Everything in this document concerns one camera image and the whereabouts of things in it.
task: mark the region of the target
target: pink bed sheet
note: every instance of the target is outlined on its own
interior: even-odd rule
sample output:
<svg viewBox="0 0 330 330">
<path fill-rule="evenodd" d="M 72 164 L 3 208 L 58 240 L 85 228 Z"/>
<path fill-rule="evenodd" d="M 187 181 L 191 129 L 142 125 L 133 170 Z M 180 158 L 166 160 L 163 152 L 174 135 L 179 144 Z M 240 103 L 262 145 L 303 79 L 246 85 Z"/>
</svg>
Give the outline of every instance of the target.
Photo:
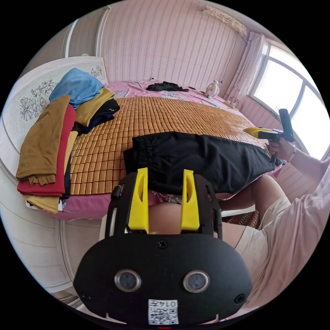
<svg viewBox="0 0 330 330">
<path fill-rule="evenodd" d="M 112 82 L 105 85 L 107 89 L 115 93 L 115 98 L 123 97 L 136 97 L 136 96 L 146 96 L 146 97 L 164 97 L 171 99 L 179 99 L 184 101 L 197 102 L 223 110 L 227 110 L 231 113 L 244 117 L 239 111 L 233 110 L 223 103 L 223 99 L 219 96 L 208 99 L 204 94 L 198 90 L 193 90 L 188 86 L 183 86 L 183 88 L 188 88 L 189 92 L 172 92 L 172 91 L 162 91 L 154 92 L 148 91 L 146 88 L 154 84 L 154 81 L 144 81 L 144 82 Z M 282 166 L 276 168 L 274 171 L 269 172 L 269 175 L 277 177 Z M 232 197 L 231 194 L 217 194 L 218 199 L 228 199 Z M 86 195 L 86 196 L 70 196 L 66 201 L 66 205 L 63 211 L 53 214 L 47 211 L 43 211 L 48 215 L 56 218 L 60 218 L 65 221 L 71 221 L 74 219 L 87 218 L 87 219 L 101 219 L 108 210 L 109 203 L 111 201 L 111 194 L 98 194 L 98 195 Z M 165 202 L 165 198 L 156 195 L 154 192 L 148 192 L 148 204 L 149 207 Z"/>
</svg>

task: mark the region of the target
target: wrist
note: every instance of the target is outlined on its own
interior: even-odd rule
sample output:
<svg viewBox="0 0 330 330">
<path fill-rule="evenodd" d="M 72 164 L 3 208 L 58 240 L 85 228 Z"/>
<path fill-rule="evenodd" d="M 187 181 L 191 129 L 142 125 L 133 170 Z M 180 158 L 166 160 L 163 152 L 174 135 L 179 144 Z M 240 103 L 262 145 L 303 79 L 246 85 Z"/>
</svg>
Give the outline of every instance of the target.
<svg viewBox="0 0 330 330">
<path fill-rule="evenodd" d="M 288 163 L 291 163 L 292 162 L 292 160 L 293 160 L 293 158 L 294 158 L 294 156 L 296 154 L 296 151 L 297 151 L 297 148 L 296 148 L 296 146 L 294 144 L 292 144 L 291 146 L 292 146 L 292 149 L 291 149 L 290 154 L 289 154 L 289 157 L 287 159 L 287 162 Z"/>
</svg>

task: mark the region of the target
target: window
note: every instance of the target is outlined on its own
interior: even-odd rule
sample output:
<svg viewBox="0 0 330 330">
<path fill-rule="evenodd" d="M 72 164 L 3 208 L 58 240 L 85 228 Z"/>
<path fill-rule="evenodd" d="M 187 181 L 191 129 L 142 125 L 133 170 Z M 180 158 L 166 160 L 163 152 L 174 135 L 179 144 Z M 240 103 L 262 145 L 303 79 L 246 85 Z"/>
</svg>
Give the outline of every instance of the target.
<svg viewBox="0 0 330 330">
<path fill-rule="evenodd" d="M 330 144 L 329 115 L 315 82 L 295 56 L 268 45 L 250 96 L 277 116 L 279 109 L 288 109 L 302 147 L 323 158 Z"/>
</svg>

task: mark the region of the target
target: sunlight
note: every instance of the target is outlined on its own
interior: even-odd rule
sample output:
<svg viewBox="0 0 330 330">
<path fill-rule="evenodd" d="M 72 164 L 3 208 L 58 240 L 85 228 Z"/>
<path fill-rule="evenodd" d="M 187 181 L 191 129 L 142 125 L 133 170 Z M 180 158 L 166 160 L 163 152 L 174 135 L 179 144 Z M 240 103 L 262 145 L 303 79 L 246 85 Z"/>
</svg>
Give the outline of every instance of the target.
<svg viewBox="0 0 330 330">
<path fill-rule="evenodd" d="M 318 91 L 318 88 L 316 87 L 316 84 L 314 80 L 312 79 L 311 75 L 308 73 L 306 68 L 303 66 L 303 64 L 294 56 L 291 54 L 285 52 L 284 50 L 271 46 L 269 56 L 273 57 L 275 59 L 278 59 L 279 61 L 285 63 L 292 69 L 299 72 L 304 78 L 306 78 Z"/>
<path fill-rule="evenodd" d="M 283 66 L 268 61 L 255 96 L 278 114 L 281 108 L 290 112 L 296 103 L 303 80 Z"/>
<path fill-rule="evenodd" d="M 308 153 L 321 159 L 330 143 L 330 119 L 325 106 L 310 88 L 305 88 L 291 123 Z"/>
</svg>

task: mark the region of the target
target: pink shirt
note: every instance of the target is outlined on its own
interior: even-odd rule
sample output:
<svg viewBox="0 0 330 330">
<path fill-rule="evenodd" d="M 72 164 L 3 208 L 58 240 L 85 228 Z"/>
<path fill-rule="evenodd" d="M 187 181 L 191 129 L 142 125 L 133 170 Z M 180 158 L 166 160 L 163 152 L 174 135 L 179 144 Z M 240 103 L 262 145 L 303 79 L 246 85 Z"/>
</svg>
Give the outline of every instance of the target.
<svg viewBox="0 0 330 330">
<path fill-rule="evenodd" d="M 312 194 L 304 195 L 262 230 L 268 242 L 263 275 L 237 317 L 267 304 L 299 274 L 318 244 L 330 214 L 330 166 Z"/>
</svg>

